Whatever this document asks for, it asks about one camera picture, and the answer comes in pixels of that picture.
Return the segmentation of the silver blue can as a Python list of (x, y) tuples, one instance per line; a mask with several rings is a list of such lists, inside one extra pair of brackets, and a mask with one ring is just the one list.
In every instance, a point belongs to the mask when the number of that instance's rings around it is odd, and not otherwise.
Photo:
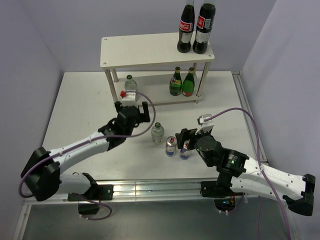
[(175, 155), (177, 149), (177, 139), (175, 136), (169, 136), (166, 139), (166, 145), (165, 145), (165, 154), (168, 157), (173, 157)]
[(179, 156), (182, 160), (188, 160), (191, 156), (191, 151), (188, 149), (189, 141), (185, 141), (183, 147), (180, 150)]

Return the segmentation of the clear bottle green cap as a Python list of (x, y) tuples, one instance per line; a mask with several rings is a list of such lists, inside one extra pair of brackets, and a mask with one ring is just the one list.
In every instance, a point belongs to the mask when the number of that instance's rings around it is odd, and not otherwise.
[(160, 122), (156, 122), (151, 129), (152, 142), (156, 145), (162, 144), (164, 140), (165, 130)]
[(130, 91), (129, 94), (135, 96), (137, 98), (136, 92), (138, 91), (138, 85), (136, 81), (133, 79), (132, 75), (127, 75), (126, 76), (126, 81), (124, 83), (124, 89), (125, 91)]

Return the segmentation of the green glass bottle yellow label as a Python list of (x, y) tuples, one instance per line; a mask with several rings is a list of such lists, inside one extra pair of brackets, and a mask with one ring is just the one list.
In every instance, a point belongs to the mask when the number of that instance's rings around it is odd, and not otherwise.
[(177, 66), (169, 83), (169, 93), (172, 96), (178, 96), (182, 91), (182, 78), (180, 75), (181, 68)]

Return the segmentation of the green glass bottle red label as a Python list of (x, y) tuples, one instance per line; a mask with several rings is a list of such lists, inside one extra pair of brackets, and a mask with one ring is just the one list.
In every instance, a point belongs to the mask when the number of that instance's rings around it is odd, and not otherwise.
[(190, 67), (188, 70), (188, 74), (186, 75), (183, 83), (182, 83), (182, 94), (185, 97), (192, 96), (195, 89), (195, 80), (194, 80), (195, 69)]

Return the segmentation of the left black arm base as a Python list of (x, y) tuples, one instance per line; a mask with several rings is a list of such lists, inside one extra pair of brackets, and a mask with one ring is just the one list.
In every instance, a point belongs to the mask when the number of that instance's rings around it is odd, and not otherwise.
[[(114, 186), (112, 184), (94, 185), (91, 186), (85, 193), (69, 193), (67, 196), (68, 202), (78, 202), (78, 213), (82, 218), (91, 221), (104, 220), (112, 215), (112, 208), (104, 203), (113, 199)], [(108, 214), (104, 217), (96, 217), (99, 210), (102, 208), (108, 209)]]

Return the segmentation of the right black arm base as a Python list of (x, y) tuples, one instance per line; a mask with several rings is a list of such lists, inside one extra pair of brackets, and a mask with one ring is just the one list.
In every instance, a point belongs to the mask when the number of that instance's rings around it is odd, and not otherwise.
[(229, 187), (219, 186), (217, 180), (201, 181), (200, 186), (200, 195), (204, 198), (213, 199), (215, 211), (219, 215), (228, 216), (245, 202), (244, 193), (236, 193)]

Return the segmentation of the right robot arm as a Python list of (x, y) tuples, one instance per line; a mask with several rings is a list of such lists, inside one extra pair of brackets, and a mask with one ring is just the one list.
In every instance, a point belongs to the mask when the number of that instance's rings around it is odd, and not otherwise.
[(285, 203), (289, 210), (311, 216), (314, 209), (316, 178), (311, 174), (294, 175), (259, 163), (239, 151), (224, 148), (211, 132), (182, 129), (176, 133), (177, 147), (188, 142), (207, 167), (215, 167), (216, 180), (201, 182), (200, 194), (205, 198), (226, 198), (245, 193)]

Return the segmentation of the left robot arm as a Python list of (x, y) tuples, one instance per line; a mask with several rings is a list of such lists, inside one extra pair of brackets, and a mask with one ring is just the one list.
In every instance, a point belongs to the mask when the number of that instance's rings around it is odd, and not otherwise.
[(20, 175), (21, 185), (26, 185), (30, 194), (22, 193), (20, 186), (20, 196), (25, 199), (34, 197), (42, 202), (62, 191), (78, 200), (98, 199), (102, 194), (101, 187), (89, 173), (66, 174), (66, 170), (118, 147), (134, 137), (133, 130), (141, 123), (151, 121), (150, 105), (145, 101), (141, 107), (135, 100), (128, 104), (117, 101), (114, 105), (117, 116), (85, 139), (57, 149), (40, 147), (34, 150)]

